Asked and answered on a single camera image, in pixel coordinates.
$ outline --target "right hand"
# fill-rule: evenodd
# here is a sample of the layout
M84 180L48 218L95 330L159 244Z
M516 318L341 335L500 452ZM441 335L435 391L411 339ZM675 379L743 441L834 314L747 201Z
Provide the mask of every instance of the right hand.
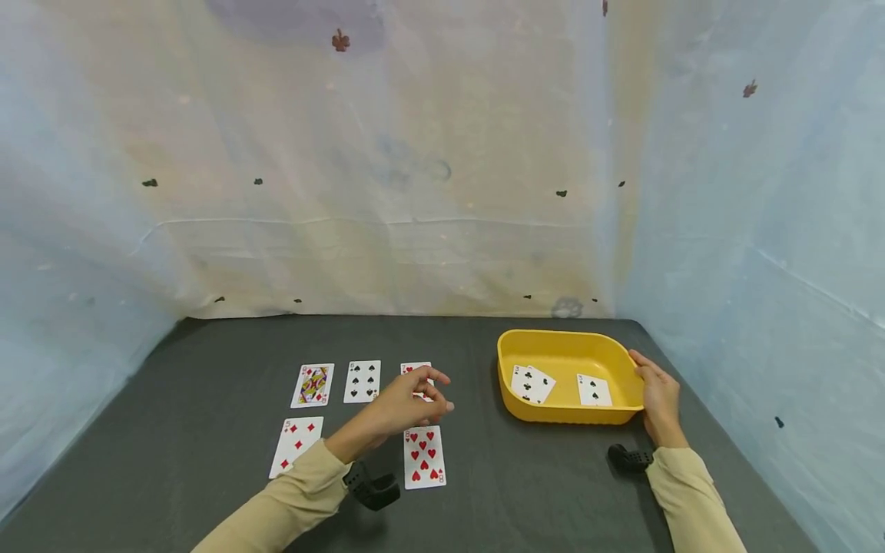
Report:
M645 430L661 448L687 448L679 424L679 382L635 349L630 357L638 365L636 374L645 382Z
M427 380L437 384L451 384L451 379L432 366L424 365L406 374L400 374L357 416L326 440L332 455L345 465L377 448L388 436L403 432L412 426L436 424L446 413L455 409L443 392ZM414 393L423 393L425 402Z

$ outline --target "wall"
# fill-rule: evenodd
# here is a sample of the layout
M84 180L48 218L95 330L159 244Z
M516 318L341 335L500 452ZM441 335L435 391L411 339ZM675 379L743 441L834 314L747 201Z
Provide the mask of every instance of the wall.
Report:
M4 3L0 516L185 315L611 315L603 25L566 0Z
M661 13L619 315L649 328L822 551L880 551L885 5Z

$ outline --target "long sleeve shirt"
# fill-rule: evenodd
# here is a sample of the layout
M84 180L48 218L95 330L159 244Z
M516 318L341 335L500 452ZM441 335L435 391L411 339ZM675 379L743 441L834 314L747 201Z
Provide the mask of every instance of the long sleeve shirt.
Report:
M704 461L691 449L660 448L646 474L677 553L746 553ZM323 441L207 535L195 553L279 553L338 512L350 469Z

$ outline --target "yellow plastic tray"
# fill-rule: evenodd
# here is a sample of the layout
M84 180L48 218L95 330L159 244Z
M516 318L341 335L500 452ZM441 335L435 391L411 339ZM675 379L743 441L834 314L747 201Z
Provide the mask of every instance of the yellow plastic tray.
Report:
M514 365L532 365L556 379L547 401L522 399L510 387ZM508 330L498 338L498 381L504 406L517 419L579 425L622 425L643 410L643 381L620 343L602 334ZM612 407L581 405L578 374L608 380Z

